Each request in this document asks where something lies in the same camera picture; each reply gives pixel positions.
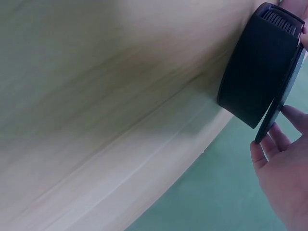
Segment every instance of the black plastic housing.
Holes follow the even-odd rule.
[[[299,41],[305,22],[263,3],[248,21],[222,79],[218,104],[251,128],[268,110],[256,142],[274,123],[304,59]]]

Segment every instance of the green floor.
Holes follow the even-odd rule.
[[[287,103],[308,112],[308,61]],[[280,116],[292,140],[299,133]],[[127,231],[284,231],[259,188],[249,144],[256,135],[236,118],[183,176]]]

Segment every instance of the vent grille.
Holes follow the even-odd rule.
[[[263,16],[263,19],[266,21],[278,26],[280,29],[284,30],[285,32],[295,35],[296,27],[289,23],[286,19],[282,18],[279,14],[274,11],[266,11]]]

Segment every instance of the light wood grain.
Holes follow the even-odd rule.
[[[0,2],[0,229],[120,231],[211,143],[255,0]]]

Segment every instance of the hand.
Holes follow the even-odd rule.
[[[289,230],[307,231],[308,115],[290,106],[283,107],[282,113],[302,133],[301,138],[291,143],[274,124],[261,144],[251,143],[251,157],[276,214]]]
[[[308,18],[308,0],[283,0],[281,7],[302,19]]]

